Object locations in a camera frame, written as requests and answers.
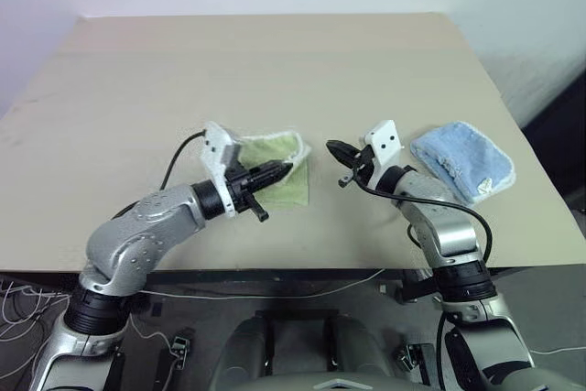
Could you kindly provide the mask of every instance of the beige tabletop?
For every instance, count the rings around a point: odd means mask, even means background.
[[[160,269],[426,266],[388,201],[354,186],[325,141],[394,119],[403,141],[468,121],[515,162],[482,202],[490,266],[586,262],[586,245],[499,92],[444,16],[185,16],[82,20],[0,121],[1,270],[75,271],[88,236],[159,185],[207,120],[239,135],[298,130],[309,206],[220,218]],[[402,153],[403,164],[421,165]],[[204,173],[186,150],[170,184]],[[481,242],[483,233],[479,230]]]

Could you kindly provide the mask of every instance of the wire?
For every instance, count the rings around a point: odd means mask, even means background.
[[[187,137],[179,146],[179,148],[175,151],[175,154],[173,155],[173,157],[171,158],[171,161],[168,163],[167,166],[167,171],[165,172],[165,177],[163,178],[163,182],[161,183],[161,186],[159,187],[159,191],[164,190],[167,187],[167,183],[168,183],[168,178],[171,176],[171,171],[173,171],[173,167],[175,167],[175,162],[177,162],[177,159],[179,158],[179,155],[181,154],[181,152],[183,151],[183,149],[187,146],[187,144],[189,142],[191,142],[193,139],[197,139],[198,137],[202,137],[205,136],[205,130],[201,130],[198,133],[195,133],[189,137]],[[112,219],[117,219],[118,217],[122,217],[123,215],[125,215],[127,212],[129,212],[130,210],[132,210],[136,204],[138,202],[137,201],[133,201],[132,203],[130,203],[129,205],[125,206],[122,210],[120,210],[119,212],[117,212],[114,217],[112,217]]]
[[[6,301],[7,301],[7,299],[8,299],[8,294],[10,293],[10,289],[12,288],[12,286],[13,286],[14,284],[15,284],[15,283],[14,283],[14,281],[12,281],[12,282],[10,283],[10,286],[8,286],[8,289],[6,290],[6,292],[5,292],[5,294],[4,294],[4,301],[2,301],[2,318],[3,318],[3,319],[4,319],[4,321],[5,321],[5,322],[7,322],[8,324],[17,325],[17,324],[22,324],[22,323],[25,323],[25,322],[27,322],[28,320],[30,320],[30,319],[31,319],[31,318],[32,318],[32,317],[35,315],[35,313],[37,313],[38,306],[40,305],[40,299],[41,299],[41,296],[40,296],[40,295],[38,296],[37,305],[35,306],[35,309],[32,311],[32,313],[31,313],[30,315],[28,315],[28,316],[27,316],[26,318],[24,318],[23,320],[16,320],[16,321],[14,321],[14,320],[10,320],[10,319],[8,319],[8,318],[7,318],[7,316],[6,316],[6,313],[5,313],[5,304],[6,304]]]
[[[18,288],[7,288],[6,290],[0,290],[0,294],[6,293],[6,292],[9,292],[9,293],[17,293],[17,292],[20,292],[20,291],[22,291],[22,290],[24,290],[26,288],[30,288],[30,286],[20,286]]]
[[[459,205],[458,203],[452,203],[450,201],[436,201],[433,199],[420,199],[419,197],[411,197],[411,196],[403,196],[403,195],[396,195],[391,194],[390,192],[384,192],[379,190],[372,190],[368,188],[362,179],[358,176],[358,168],[360,166],[360,156],[356,158],[353,163],[352,173],[353,173],[353,180],[356,184],[360,187],[361,190],[368,192],[369,194],[373,194],[374,196],[384,197],[386,199],[391,199],[393,201],[410,201],[412,203],[424,203],[427,205],[437,205],[437,206],[444,206],[446,208],[453,208],[454,210],[459,210],[462,212],[466,212],[474,217],[484,228],[486,233],[486,245],[484,248],[484,255],[483,260],[484,263],[488,262],[488,259],[491,255],[491,251],[493,250],[493,231],[491,230],[490,225],[488,222],[475,210],[471,210],[470,208],[466,208],[465,206]]]
[[[25,312],[20,310],[20,306],[18,305],[18,299],[20,297],[18,295],[12,296],[12,309],[14,310],[16,317],[20,320],[25,319]]]
[[[177,295],[174,293],[163,293],[163,292],[154,292],[151,290],[141,290],[142,293],[147,293],[148,295],[155,295],[160,297],[168,297],[168,298],[178,298],[178,299],[207,299],[207,300],[216,300],[216,301],[223,301],[227,299],[310,299],[310,298],[319,298],[325,297],[326,295],[331,295],[332,293],[341,292],[347,288],[353,288],[354,286],[358,286],[363,284],[371,279],[378,277],[380,274],[385,272],[386,269],[377,270],[371,276],[365,279],[361,279],[360,281],[354,281],[353,283],[347,284],[346,286],[342,286],[341,288],[335,288],[334,290],[328,290],[327,292],[315,293],[311,295],[300,295],[300,296],[276,296],[270,297],[265,295],[244,295],[244,296],[234,296],[234,297],[199,297],[193,295]]]
[[[413,225],[409,224],[409,226],[407,227],[407,237],[409,237],[409,240],[411,240],[411,242],[413,242],[413,244],[415,246],[417,246],[419,249],[421,249],[421,244],[418,242],[417,238],[415,238],[413,236]]]
[[[69,298],[59,299],[58,301],[55,301],[52,304],[45,305],[45,307],[42,310],[40,310],[40,311],[37,312],[37,316],[32,321],[32,324],[25,331],[23,331],[22,333],[20,333],[18,336],[13,336],[13,337],[7,338],[7,339],[0,339],[0,343],[2,343],[2,342],[16,341],[16,340],[22,338],[23,336],[25,336],[27,333],[29,333],[33,329],[33,327],[35,326],[35,324],[39,322],[39,320],[41,319],[41,317],[42,317],[43,313],[45,313],[45,311],[47,311],[49,308],[51,308],[51,307],[59,304],[60,302],[62,302],[64,300],[69,300]],[[2,333],[0,333],[0,338],[2,336],[4,336],[5,334],[7,334],[12,329],[14,329],[17,325],[18,324],[13,324],[8,329],[6,329]]]
[[[35,381],[35,377],[37,377],[37,368],[38,368],[37,361],[38,361],[38,357],[43,352],[43,349],[49,343],[49,341],[50,341],[50,336],[40,345],[40,347],[38,347],[37,353],[35,354],[35,359],[33,360],[33,366],[32,366],[32,369],[31,369],[31,374],[32,374],[32,378],[30,380],[30,383],[31,384]]]
[[[171,379],[173,378],[173,372],[175,371],[175,366],[177,365],[178,362],[179,362],[179,358],[175,359],[173,361],[173,363],[171,364],[171,367],[168,370],[167,380],[165,381],[165,384],[161,388],[161,391],[168,390],[168,386],[170,385]]]
[[[10,373],[6,373],[5,375],[0,375],[0,380],[4,380],[4,379],[10,377],[11,375],[15,375],[16,373],[18,373],[20,370],[22,370],[24,367],[26,367],[28,364],[30,364],[30,362],[35,358],[36,355],[37,355],[36,353],[33,353],[33,355],[30,356],[22,365],[20,365],[16,369],[12,370]]]
[[[443,381],[443,369],[441,367],[441,337],[443,336],[443,326],[446,323],[447,316],[445,313],[441,313],[438,323],[438,334],[436,335],[436,367],[438,368],[439,389],[442,391],[445,391],[446,384]]]
[[[124,207],[122,210],[120,210],[119,212],[117,212],[114,217],[112,217],[113,219],[117,219],[118,217],[122,217],[123,215],[125,215],[127,212],[129,212],[130,210],[132,210],[135,205],[137,204],[137,201],[133,201],[131,204],[129,204],[128,206]]]
[[[132,313],[128,316],[128,318],[130,320],[130,325],[132,326],[133,329],[135,329],[136,334],[138,334],[138,336],[140,336],[141,339],[152,339],[155,336],[159,336],[160,338],[163,339],[163,341],[165,341],[165,344],[167,345],[167,348],[168,348],[168,352],[171,353],[172,356],[179,358],[178,354],[173,353],[173,350],[171,349],[171,342],[168,341],[167,336],[165,336],[165,333],[163,333],[161,331],[155,331],[154,333],[151,333],[148,336],[146,336],[138,329],[138,327],[136,327],[135,320],[132,316]]]
[[[328,288],[330,285],[331,285],[331,281],[328,281],[324,287],[315,289],[311,293],[306,293],[304,295],[317,295],[318,293],[324,292],[326,290],[326,288]],[[211,295],[216,295],[216,296],[220,296],[220,297],[250,297],[250,296],[265,297],[265,298],[273,298],[274,297],[274,295],[263,295],[263,294],[255,294],[255,293],[219,292],[217,290],[208,290],[208,289],[205,289],[205,288],[188,288],[188,287],[182,287],[181,285],[179,285],[177,287],[178,288],[182,288],[183,290],[189,291],[189,292],[198,292],[198,293],[204,293],[204,294],[211,294]]]
[[[43,322],[43,320],[39,320],[38,324],[40,325],[40,340],[45,341],[46,340],[45,338],[47,337],[47,326],[45,325],[45,322]],[[35,359],[33,360],[33,366],[35,365],[36,360],[37,360],[37,357],[35,357]],[[20,375],[20,377],[18,378],[18,380],[15,383],[15,390],[17,390],[18,387],[23,383],[23,381],[25,380],[25,377],[27,376],[27,372],[28,372],[28,368],[25,368],[25,371],[23,371],[22,375]]]
[[[197,139],[198,137],[202,137],[202,136],[205,136],[205,130],[201,130],[200,132],[189,136],[181,143],[181,145],[179,146],[179,148],[177,149],[177,151],[173,155],[173,158],[168,163],[167,172],[165,173],[165,177],[163,178],[163,183],[161,183],[161,186],[158,189],[159,191],[164,190],[167,187],[168,178],[170,177],[171,171],[173,170],[173,167],[175,167],[175,162],[177,162],[177,159],[179,158],[181,151],[183,151],[183,148],[185,148],[187,146],[187,144],[189,142],[191,142],[193,139]]]
[[[556,350],[550,350],[548,352],[539,352],[537,350],[529,350],[529,351],[532,354],[539,354],[541,356],[549,356],[550,354],[558,354],[558,353],[565,353],[565,352],[577,352],[580,350],[586,350],[586,346],[584,346],[584,347],[557,348]]]
[[[33,288],[31,286],[25,286],[29,291],[26,290],[22,290],[22,294],[25,297],[43,297],[43,298],[69,298],[71,295],[67,294],[67,293],[60,293],[60,292],[45,292],[45,293],[41,293],[41,292],[37,292],[35,290],[33,290]]]

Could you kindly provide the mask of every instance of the green cloth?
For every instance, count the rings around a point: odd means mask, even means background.
[[[285,160],[296,154],[302,146],[293,135],[283,135],[275,138],[244,138],[241,140],[241,150],[238,160],[247,168],[255,167],[268,160]],[[280,182],[255,193],[258,202],[278,206],[309,204],[308,161],[303,161],[289,171],[289,174]]]

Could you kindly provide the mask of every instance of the blue towel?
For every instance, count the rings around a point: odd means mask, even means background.
[[[515,183],[511,158],[467,123],[427,132],[411,142],[411,152],[469,206]]]

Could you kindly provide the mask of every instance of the white cable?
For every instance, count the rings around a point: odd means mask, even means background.
[[[62,301],[64,301],[64,300],[66,300],[66,299],[69,299],[69,298],[63,298],[63,299],[59,299],[59,300],[55,301],[54,303],[52,303],[52,304],[50,304],[50,305],[48,305],[48,306],[46,305],[46,306],[43,308],[43,310],[41,310],[39,313],[44,313],[44,312],[45,312],[45,310],[47,310],[47,309],[49,309],[49,308],[53,307],[53,306],[54,306],[54,305],[56,305],[56,304],[59,304],[60,302],[62,302]],[[18,336],[13,336],[13,337],[11,337],[11,338],[8,338],[8,339],[0,339],[0,343],[2,343],[2,342],[12,342],[12,341],[16,341],[16,340],[18,340],[18,339],[22,338],[22,337],[23,337],[23,336],[25,336],[25,335],[26,335],[26,334],[27,334],[29,331],[31,331],[31,330],[33,329],[33,327],[35,326],[35,324],[37,323],[37,321],[38,321],[39,319],[40,319],[40,315],[38,315],[38,316],[37,316],[37,317],[36,317],[36,318],[33,320],[32,324],[30,324],[30,326],[29,326],[29,327],[28,327],[28,328],[27,328],[25,331],[23,331],[22,333],[20,333]],[[4,335],[5,335],[5,334],[7,334],[9,331],[11,331],[12,329],[14,329],[14,328],[15,328],[17,325],[18,325],[18,324],[13,324],[13,325],[9,326],[9,327],[8,327],[6,330],[4,330],[2,333],[0,333],[0,338],[2,338],[2,336],[4,336]]]
[[[35,354],[35,359],[33,360],[33,367],[30,370],[31,371],[31,374],[32,374],[32,379],[30,381],[31,384],[35,381],[35,377],[37,376],[37,360],[38,360],[38,356],[43,351],[43,348],[45,348],[45,346],[49,343],[49,339],[51,339],[50,336],[41,344],[40,347],[38,347],[37,353]]]
[[[0,380],[4,380],[7,377],[10,377],[11,375],[15,375],[16,373],[18,373],[20,370],[22,370],[25,366],[27,366],[28,364],[30,364],[30,361],[32,361],[35,356],[37,354],[33,353],[32,356],[30,356],[22,365],[20,365],[18,368],[16,368],[15,370],[12,370],[10,373],[6,373],[5,375],[0,375]]]
[[[4,294],[8,290],[10,290],[10,293],[17,293],[17,292],[20,292],[26,288],[30,288],[30,286],[19,286],[17,288],[10,288],[10,289],[6,289],[6,290],[2,290],[2,285],[0,285],[0,294]]]
[[[586,350],[586,346],[584,347],[567,347],[567,348],[558,348],[556,350],[550,350],[548,352],[539,352],[537,350],[529,350],[532,354],[539,354],[542,356],[549,356],[550,354],[558,354],[564,352],[577,352],[579,350]]]
[[[30,315],[28,315],[23,320],[10,320],[10,319],[7,318],[7,316],[5,314],[4,307],[5,307],[6,301],[8,300],[8,294],[10,293],[10,289],[12,288],[12,286],[14,284],[15,284],[14,281],[11,282],[10,283],[10,286],[8,286],[8,289],[6,290],[6,292],[4,294],[4,301],[2,301],[2,318],[4,319],[4,321],[6,323],[16,325],[16,324],[22,324],[22,323],[27,322],[28,320],[30,320],[35,315],[35,313],[37,313],[38,306],[40,305],[41,296],[38,297],[38,299],[37,299],[37,305],[35,306],[35,309],[32,311],[32,313]]]
[[[310,299],[310,298],[319,298],[325,297],[326,295],[331,295],[332,293],[341,292],[347,288],[353,288],[354,286],[358,286],[359,284],[363,284],[371,279],[378,277],[380,274],[385,272],[386,269],[380,269],[368,278],[361,279],[360,281],[355,281],[353,283],[347,284],[346,286],[342,286],[341,288],[335,288],[334,290],[329,290],[327,292],[321,293],[314,293],[313,295],[300,295],[300,296],[293,296],[293,297],[269,297],[263,295],[242,295],[238,297],[198,297],[193,295],[176,295],[174,293],[163,293],[163,292],[154,292],[152,290],[141,290],[142,293],[147,293],[148,295],[156,295],[159,297],[169,297],[169,298],[179,298],[179,299],[208,299],[208,300],[216,300],[216,301],[223,301],[227,299]]]
[[[46,292],[40,293],[35,290],[31,286],[23,286],[24,289],[22,290],[22,294],[25,297],[42,297],[42,298],[62,298],[62,297],[69,297],[70,295],[66,293],[59,293],[59,292]]]
[[[129,320],[130,320],[130,325],[132,326],[133,329],[135,329],[138,336],[140,336],[142,339],[151,339],[151,338],[154,338],[155,336],[159,336],[160,338],[162,338],[165,341],[165,344],[167,345],[167,348],[168,348],[168,352],[171,353],[173,356],[179,358],[179,356],[177,354],[173,353],[173,350],[171,349],[171,342],[168,341],[165,333],[163,333],[161,331],[155,331],[154,333],[151,333],[148,336],[146,336],[138,329],[138,327],[136,327],[135,320],[132,317],[132,313],[129,316]]]
[[[173,363],[171,364],[171,367],[168,370],[167,380],[165,381],[165,384],[161,388],[161,391],[167,391],[168,390],[168,386],[171,383],[171,378],[173,377],[173,372],[175,371],[175,365],[177,365],[177,362],[179,362],[179,358],[175,359],[173,361]]]

